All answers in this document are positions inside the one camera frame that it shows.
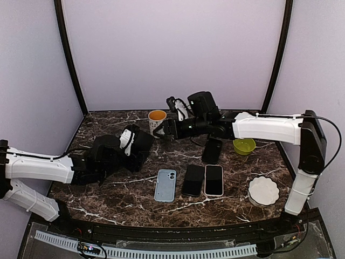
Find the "white scalloped dish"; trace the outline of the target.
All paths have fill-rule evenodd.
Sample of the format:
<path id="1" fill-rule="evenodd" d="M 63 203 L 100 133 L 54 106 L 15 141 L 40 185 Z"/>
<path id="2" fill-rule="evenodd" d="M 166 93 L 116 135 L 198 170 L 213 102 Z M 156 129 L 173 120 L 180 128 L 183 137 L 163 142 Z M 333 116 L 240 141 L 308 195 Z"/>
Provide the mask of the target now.
<path id="1" fill-rule="evenodd" d="M 260 176 L 249 182 L 247 193 L 249 201 L 254 206 L 264 208 L 278 201 L 280 190 L 271 178 Z"/>

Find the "lime green bowl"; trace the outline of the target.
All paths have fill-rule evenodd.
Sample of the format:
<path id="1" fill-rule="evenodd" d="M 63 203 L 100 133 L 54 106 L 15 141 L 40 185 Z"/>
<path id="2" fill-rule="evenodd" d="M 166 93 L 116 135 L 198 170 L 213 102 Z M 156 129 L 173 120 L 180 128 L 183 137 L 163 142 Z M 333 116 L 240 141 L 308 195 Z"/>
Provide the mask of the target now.
<path id="1" fill-rule="evenodd" d="M 233 141 L 234 151 L 239 155 L 249 155 L 256 148 L 256 142 L 253 139 L 236 139 Z"/>

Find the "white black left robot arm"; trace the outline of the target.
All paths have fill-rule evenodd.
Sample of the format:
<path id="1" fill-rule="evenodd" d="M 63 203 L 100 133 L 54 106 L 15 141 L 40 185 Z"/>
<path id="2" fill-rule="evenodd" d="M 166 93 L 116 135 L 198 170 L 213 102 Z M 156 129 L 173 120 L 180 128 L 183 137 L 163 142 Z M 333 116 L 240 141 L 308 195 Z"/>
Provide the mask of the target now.
<path id="1" fill-rule="evenodd" d="M 40 179 L 83 186 L 103 182 L 125 168 L 138 172 L 149 155 L 154 137 L 145 132 L 124 131 L 120 137 L 102 135 L 95 138 L 84 154 L 51 157 L 25 153 L 1 140 L 1 199 L 35 213 L 54 225 L 64 235 L 76 231 L 76 223 L 64 202 L 43 196 L 20 179 Z"/>

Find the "black left corner post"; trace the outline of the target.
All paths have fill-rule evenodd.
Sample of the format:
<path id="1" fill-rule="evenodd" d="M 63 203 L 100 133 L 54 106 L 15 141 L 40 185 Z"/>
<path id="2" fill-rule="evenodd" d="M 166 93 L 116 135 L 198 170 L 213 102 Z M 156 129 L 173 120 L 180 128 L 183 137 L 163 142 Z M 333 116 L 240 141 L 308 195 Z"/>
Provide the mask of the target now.
<path id="1" fill-rule="evenodd" d="M 63 52 L 64 52 L 68 72 L 70 75 L 70 79 L 72 82 L 72 86 L 74 89 L 74 93 L 76 95 L 81 112 L 83 116 L 85 117 L 88 114 L 88 109 L 87 109 L 86 102 L 81 90 L 77 71 L 76 71 L 74 60 L 72 57 L 72 51 L 71 51 L 71 47 L 69 43 L 67 27 L 66 27 L 64 11 L 63 11 L 63 2 L 61 0 L 54 0 L 54 9 L 55 9 L 56 19 L 58 23 L 60 40 L 63 47 Z"/>

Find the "purple-edged black smartphone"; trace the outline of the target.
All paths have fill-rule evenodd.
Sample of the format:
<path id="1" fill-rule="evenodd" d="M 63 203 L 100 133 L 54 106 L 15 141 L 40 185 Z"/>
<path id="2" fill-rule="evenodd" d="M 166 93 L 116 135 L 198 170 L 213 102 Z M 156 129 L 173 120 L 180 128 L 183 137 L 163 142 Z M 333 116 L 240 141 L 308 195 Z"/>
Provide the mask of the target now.
<path id="1" fill-rule="evenodd" d="M 185 173 L 181 193 L 183 195 L 199 197 L 202 190 L 205 168 L 199 165 L 188 165 Z"/>

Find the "black corner post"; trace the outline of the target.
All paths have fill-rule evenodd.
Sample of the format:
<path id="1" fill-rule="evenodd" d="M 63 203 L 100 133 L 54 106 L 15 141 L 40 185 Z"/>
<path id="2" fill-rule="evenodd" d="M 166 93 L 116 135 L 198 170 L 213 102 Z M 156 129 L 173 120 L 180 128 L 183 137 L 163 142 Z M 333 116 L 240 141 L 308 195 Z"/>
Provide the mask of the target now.
<path id="1" fill-rule="evenodd" d="M 285 52 L 285 46 L 286 46 L 289 26 L 291 22 L 293 2 L 294 2 L 293 0 L 285 1 L 284 15 L 282 18 L 282 26 L 281 26 L 277 52 L 275 55 L 275 60 L 274 60 L 270 80 L 268 83 L 267 91 L 264 97 L 264 102 L 260 110 L 261 113 L 267 113 L 272 97 L 273 97 L 274 89 L 278 80 L 278 75 L 280 72 L 280 68 L 281 68 L 281 64 L 282 64 L 282 60 L 283 60 L 283 56 Z"/>
<path id="2" fill-rule="evenodd" d="M 88 109 L 87 109 L 86 102 L 81 90 L 77 71 L 76 71 L 74 60 L 72 57 L 72 51 L 71 51 L 71 47 L 69 43 L 67 27 L 66 27 L 64 11 L 63 11 L 63 2 L 61 0 L 54 0 L 54 9 L 55 9 L 56 19 L 58 23 L 60 40 L 63 47 L 63 52 L 64 52 L 68 72 L 70 75 L 70 79 L 72 82 L 72 86 L 74 89 L 74 93 L 76 95 L 81 112 L 83 116 L 85 117 L 88 114 Z"/>

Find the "light blue phone case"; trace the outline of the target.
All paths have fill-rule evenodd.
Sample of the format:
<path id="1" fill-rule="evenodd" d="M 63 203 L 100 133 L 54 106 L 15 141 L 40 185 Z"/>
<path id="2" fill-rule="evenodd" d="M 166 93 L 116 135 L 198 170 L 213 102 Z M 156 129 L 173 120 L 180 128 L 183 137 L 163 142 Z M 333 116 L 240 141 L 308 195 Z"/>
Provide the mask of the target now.
<path id="1" fill-rule="evenodd" d="M 177 172 L 172 169 L 160 169 L 157 174 L 154 200 L 171 203 L 175 199 Z"/>

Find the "black front table rail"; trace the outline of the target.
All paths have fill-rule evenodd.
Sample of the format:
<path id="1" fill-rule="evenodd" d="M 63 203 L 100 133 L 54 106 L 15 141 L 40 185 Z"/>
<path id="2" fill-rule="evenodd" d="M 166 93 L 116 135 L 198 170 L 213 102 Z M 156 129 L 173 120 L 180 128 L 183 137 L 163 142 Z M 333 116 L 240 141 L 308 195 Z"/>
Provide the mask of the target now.
<path id="1" fill-rule="evenodd" d="M 235 240 L 237 243 L 262 243 L 271 241 L 279 235 L 292 234 L 298 231 L 296 226 L 292 226 L 291 229 L 286 229 L 281 233 L 275 231 L 273 228 L 280 223 L 278 218 L 250 223 L 194 228 L 125 227 L 82 220 L 73 220 L 72 222 L 78 229 L 74 229 L 69 234 L 43 222 L 37 216 L 32 216 L 27 224 L 25 234 L 28 235 L 34 227 L 39 227 L 52 233 L 68 235 L 85 241 L 112 244 L 120 240 L 160 243 Z"/>

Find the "black phone case under stack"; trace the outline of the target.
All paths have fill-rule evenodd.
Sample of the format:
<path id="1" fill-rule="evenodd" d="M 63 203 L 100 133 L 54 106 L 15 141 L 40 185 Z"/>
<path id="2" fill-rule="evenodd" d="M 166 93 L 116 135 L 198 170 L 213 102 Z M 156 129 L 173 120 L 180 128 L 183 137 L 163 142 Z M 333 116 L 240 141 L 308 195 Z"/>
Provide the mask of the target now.
<path id="1" fill-rule="evenodd" d="M 207 164 L 216 165 L 222 151 L 223 142 L 218 139 L 209 138 L 202 154 L 202 161 Z"/>

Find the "black right corner post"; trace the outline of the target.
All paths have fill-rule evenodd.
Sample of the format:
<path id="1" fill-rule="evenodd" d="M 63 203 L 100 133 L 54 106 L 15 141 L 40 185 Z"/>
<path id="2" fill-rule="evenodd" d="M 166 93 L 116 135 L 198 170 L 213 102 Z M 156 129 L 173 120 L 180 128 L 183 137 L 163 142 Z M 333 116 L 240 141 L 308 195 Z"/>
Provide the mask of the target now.
<path id="1" fill-rule="evenodd" d="M 268 83 L 267 91 L 264 97 L 264 102 L 260 110 L 261 113 L 267 113 L 272 97 L 273 97 L 274 89 L 278 80 L 278 75 L 280 72 L 280 68 L 281 68 L 281 64 L 282 64 L 282 60 L 283 60 L 283 56 L 285 52 L 285 46 L 286 46 L 289 26 L 291 22 L 293 2 L 294 2 L 293 0 L 285 1 L 284 15 L 282 18 L 282 26 L 281 26 L 277 52 L 275 55 L 275 60 L 274 60 L 270 80 Z"/>

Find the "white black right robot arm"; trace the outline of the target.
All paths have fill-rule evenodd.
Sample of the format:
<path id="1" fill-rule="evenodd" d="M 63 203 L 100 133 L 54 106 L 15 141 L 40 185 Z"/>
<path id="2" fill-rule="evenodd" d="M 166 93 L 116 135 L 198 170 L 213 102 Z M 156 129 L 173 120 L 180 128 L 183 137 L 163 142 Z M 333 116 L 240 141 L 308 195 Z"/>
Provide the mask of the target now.
<path id="1" fill-rule="evenodd" d="M 275 229 L 287 234 L 296 225 L 316 179 L 325 169 L 327 140 L 316 114 L 306 110 L 304 114 L 269 115 L 248 112 L 220 113 L 213 96 L 208 91 L 188 97 L 189 106 L 172 107 L 182 112 L 179 119 L 161 122 L 153 135 L 158 138 L 172 136 L 184 139 L 208 134 L 221 139 L 264 139 L 286 142 L 300 147 L 298 172 L 285 204 L 285 213 L 276 220 Z"/>

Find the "white floral mug yellow inside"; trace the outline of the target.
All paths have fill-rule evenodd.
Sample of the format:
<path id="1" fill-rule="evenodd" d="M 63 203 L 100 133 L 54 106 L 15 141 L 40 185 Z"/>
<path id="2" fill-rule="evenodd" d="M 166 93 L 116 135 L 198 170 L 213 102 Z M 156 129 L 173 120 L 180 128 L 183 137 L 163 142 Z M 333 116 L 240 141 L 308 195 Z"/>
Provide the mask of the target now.
<path id="1" fill-rule="evenodd" d="M 167 113 L 163 110 L 153 110 L 150 111 L 148 114 L 149 119 L 149 129 L 150 134 L 154 138 L 158 138 L 157 136 L 154 136 L 154 130 L 166 119 Z"/>

